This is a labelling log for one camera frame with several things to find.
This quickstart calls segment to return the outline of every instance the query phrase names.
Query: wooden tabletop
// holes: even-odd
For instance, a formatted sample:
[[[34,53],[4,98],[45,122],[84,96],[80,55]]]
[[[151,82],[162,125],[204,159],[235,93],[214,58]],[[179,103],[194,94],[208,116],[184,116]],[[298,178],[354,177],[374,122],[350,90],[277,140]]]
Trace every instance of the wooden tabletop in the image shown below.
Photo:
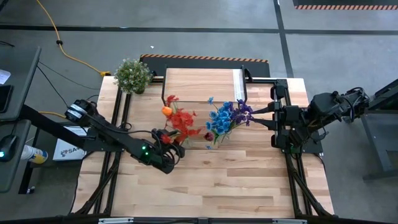
[[[307,93],[301,78],[288,78],[293,105],[307,106]],[[111,121],[117,86],[105,77],[98,100],[98,111]],[[268,84],[247,84],[248,101],[254,109],[271,101]],[[163,128],[162,85],[151,84],[142,95],[133,95],[128,122],[132,130]],[[121,122],[124,98],[119,112]],[[271,118],[271,114],[258,115]],[[292,198],[285,157],[271,147],[272,131],[251,124],[234,130],[231,139],[207,150],[187,149],[186,156],[171,174],[143,166],[124,153],[114,193],[112,216],[128,217],[218,217],[218,218],[292,218]],[[154,141],[148,134],[134,137]],[[73,211],[78,210],[98,185],[103,152],[83,161]],[[319,158],[302,156],[307,185],[324,208],[333,213],[325,171]],[[304,211],[301,190],[300,208]]]

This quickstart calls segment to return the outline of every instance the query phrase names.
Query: yellow cable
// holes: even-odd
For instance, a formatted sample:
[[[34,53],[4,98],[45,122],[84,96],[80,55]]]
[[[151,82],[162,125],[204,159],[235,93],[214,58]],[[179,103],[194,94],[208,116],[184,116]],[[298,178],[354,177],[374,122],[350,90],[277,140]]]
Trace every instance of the yellow cable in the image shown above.
[[[58,116],[58,117],[63,118],[63,119],[66,119],[66,118],[67,118],[66,116],[64,116],[64,115],[62,115],[62,114],[58,114],[58,113],[56,113],[56,112],[39,111],[39,113],[41,113],[41,114],[51,114],[51,115],[55,115],[55,116]]]
[[[58,40],[61,40],[60,34],[58,33],[58,30],[57,30],[57,26],[55,25],[54,21],[52,20],[50,14],[47,12],[47,10],[44,8],[44,6],[42,5],[42,3],[40,3],[39,0],[36,0],[36,1],[37,1],[37,3],[40,5],[40,7],[44,10],[44,12],[47,14],[47,16],[49,17],[49,19],[50,19],[50,21],[51,21],[51,24],[52,24],[52,26],[53,26],[54,29],[55,29],[55,33],[57,34]],[[58,45],[60,46],[60,49],[61,49],[62,53],[63,53],[66,57],[68,57],[68,58],[70,58],[70,59],[72,59],[72,60],[74,60],[74,61],[80,62],[80,63],[82,63],[83,65],[87,65],[88,67],[90,67],[90,68],[92,68],[93,70],[95,70],[96,72],[98,72],[102,77],[104,77],[105,75],[111,73],[111,72],[101,72],[101,71],[99,71],[98,69],[96,69],[95,67],[91,66],[89,63],[86,63],[86,62],[81,61],[81,60],[79,60],[79,59],[77,59],[77,58],[74,58],[74,57],[72,57],[72,56],[69,56],[69,55],[68,55],[67,53],[65,53],[65,51],[63,50],[62,44],[58,44]]]

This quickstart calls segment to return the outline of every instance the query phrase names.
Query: green plant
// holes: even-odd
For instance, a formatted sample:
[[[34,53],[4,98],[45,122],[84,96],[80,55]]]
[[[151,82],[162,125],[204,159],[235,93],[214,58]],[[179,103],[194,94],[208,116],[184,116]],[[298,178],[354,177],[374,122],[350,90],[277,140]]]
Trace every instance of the green plant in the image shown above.
[[[116,70],[114,79],[116,80],[115,84],[123,92],[142,94],[145,91],[145,87],[152,80],[152,75],[147,64],[137,60],[131,61],[127,58],[123,59],[123,63]]]

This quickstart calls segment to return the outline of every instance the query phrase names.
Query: orange and black stripe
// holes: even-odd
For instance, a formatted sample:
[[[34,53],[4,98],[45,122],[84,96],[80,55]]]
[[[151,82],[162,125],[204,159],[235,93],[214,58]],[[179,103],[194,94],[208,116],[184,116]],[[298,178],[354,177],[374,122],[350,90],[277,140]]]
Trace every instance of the orange and black stripe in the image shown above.
[[[229,58],[229,57],[210,57],[210,56],[186,56],[186,55],[159,55],[159,54],[144,54],[140,58],[145,57],[158,57],[158,58],[185,58],[185,59],[198,59],[198,60],[228,60],[238,62],[264,62],[268,63],[268,60],[264,59],[253,59],[253,58]]]
[[[316,10],[397,10],[398,5],[372,6],[372,5],[299,5],[296,9],[316,9]]]

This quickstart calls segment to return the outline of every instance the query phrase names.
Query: concrete floor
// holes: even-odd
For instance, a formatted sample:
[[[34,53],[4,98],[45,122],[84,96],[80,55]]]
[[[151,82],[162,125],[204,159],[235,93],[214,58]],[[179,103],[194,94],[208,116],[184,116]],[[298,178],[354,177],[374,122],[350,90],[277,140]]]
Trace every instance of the concrete floor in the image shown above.
[[[298,11],[281,0],[286,29],[398,30],[397,11]],[[57,25],[177,28],[277,29],[273,0],[42,0]],[[49,25],[35,1],[13,0],[0,12],[0,24]],[[211,55],[268,59],[272,77],[286,77],[279,34],[184,32],[61,32],[65,50],[102,70],[114,71],[126,57],[140,54]],[[362,86],[372,95],[398,76],[396,35],[287,35],[294,77],[304,78],[308,98],[325,91]],[[0,40],[18,47],[43,48],[40,61],[84,85],[99,88],[101,77],[65,58],[52,31],[0,30]],[[97,94],[44,68],[67,103]],[[40,73],[27,104],[63,113],[65,105]],[[363,182],[378,170],[360,120],[335,122],[323,140],[326,175],[335,213],[345,218],[398,223],[398,180]],[[23,164],[19,169],[21,179]],[[0,194],[0,220],[66,215],[79,167],[36,171],[33,195]]]

